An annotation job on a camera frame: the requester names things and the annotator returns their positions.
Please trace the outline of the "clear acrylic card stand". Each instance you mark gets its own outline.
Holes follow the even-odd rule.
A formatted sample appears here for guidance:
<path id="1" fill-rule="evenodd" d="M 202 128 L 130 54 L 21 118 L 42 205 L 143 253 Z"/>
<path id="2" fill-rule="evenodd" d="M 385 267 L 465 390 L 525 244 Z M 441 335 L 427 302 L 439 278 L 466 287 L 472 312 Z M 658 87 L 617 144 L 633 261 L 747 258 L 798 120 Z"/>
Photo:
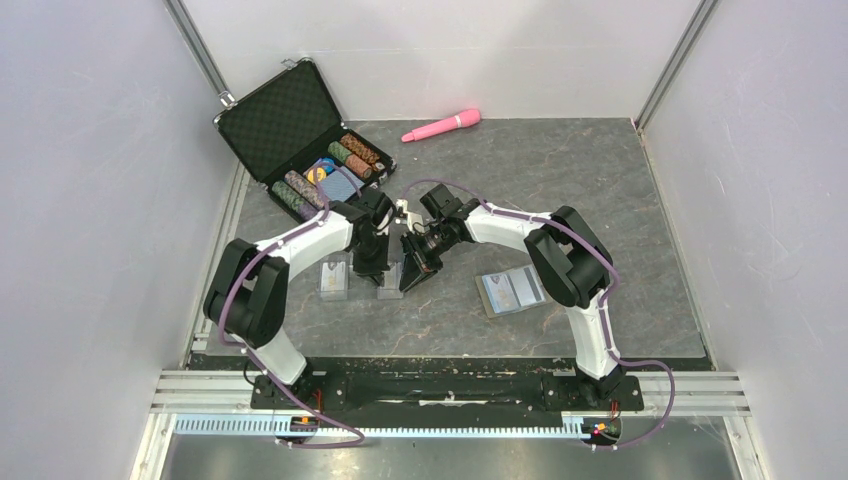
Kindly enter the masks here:
<path id="1" fill-rule="evenodd" d="M 348 265 L 348 291 L 344 298 L 326 298 L 320 293 L 321 264 L 325 261 L 346 261 Z M 399 300 L 404 293 L 399 290 L 402 264 L 389 262 L 389 270 L 385 274 L 385 284 L 382 287 L 373 285 L 370 281 L 357 275 L 353 270 L 353 259 L 348 254 L 333 254 L 325 257 L 319 263 L 319 297 L 322 301 L 354 301 L 354 300 Z"/>

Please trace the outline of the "beige leather card holder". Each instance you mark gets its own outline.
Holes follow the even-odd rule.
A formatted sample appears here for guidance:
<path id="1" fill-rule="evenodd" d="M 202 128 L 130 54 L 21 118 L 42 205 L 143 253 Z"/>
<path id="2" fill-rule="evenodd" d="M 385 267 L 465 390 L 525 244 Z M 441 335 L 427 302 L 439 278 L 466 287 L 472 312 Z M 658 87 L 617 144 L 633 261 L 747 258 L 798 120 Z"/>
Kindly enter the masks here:
<path id="1" fill-rule="evenodd" d="M 511 315 L 552 301 L 533 265 L 477 276 L 475 283 L 488 318 Z"/>

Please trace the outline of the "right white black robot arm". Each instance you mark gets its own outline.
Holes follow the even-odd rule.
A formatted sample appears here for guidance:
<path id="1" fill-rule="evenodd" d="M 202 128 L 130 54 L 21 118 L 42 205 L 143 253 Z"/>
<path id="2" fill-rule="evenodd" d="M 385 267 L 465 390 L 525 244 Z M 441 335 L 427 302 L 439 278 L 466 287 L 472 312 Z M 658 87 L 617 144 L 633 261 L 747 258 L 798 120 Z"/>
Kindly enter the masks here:
<path id="1" fill-rule="evenodd" d="M 420 199 L 429 222 L 410 211 L 405 198 L 396 202 L 406 223 L 399 288 L 406 292 L 435 276 L 441 257 L 466 242 L 495 244 L 529 255 L 541 286 L 567 310 L 576 354 L 577 392 L 591 408 L 602 408 L 618 393 L 625 369 L 602 317 L 615 280 L 611 256 L 582 216 L 572 207 L 530 213 L 497 207 L 474 198 L 462 201 L 439 183 Z"/>

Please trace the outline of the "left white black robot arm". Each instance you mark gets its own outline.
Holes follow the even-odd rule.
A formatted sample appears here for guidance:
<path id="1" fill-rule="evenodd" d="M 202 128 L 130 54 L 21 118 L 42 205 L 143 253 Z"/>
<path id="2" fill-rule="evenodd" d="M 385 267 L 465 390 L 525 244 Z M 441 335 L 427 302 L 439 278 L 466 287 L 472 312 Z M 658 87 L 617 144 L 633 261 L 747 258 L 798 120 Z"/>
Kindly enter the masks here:
<path id="1" fill-rule="evenodd" d="M 389 270 L 393 216 L 389 197 L 367 188 L 277 237 L 257 243 L 237 238 L 225 246 L 203 314 L 278 379 L 275 392 L 288 406 L 302 407 L 314 394 L 314 381 L 304 374 L 308 362 L 283 328 L 289 282 L 329 255 L 350 252 L 355 274 L 381 284 Z"/>

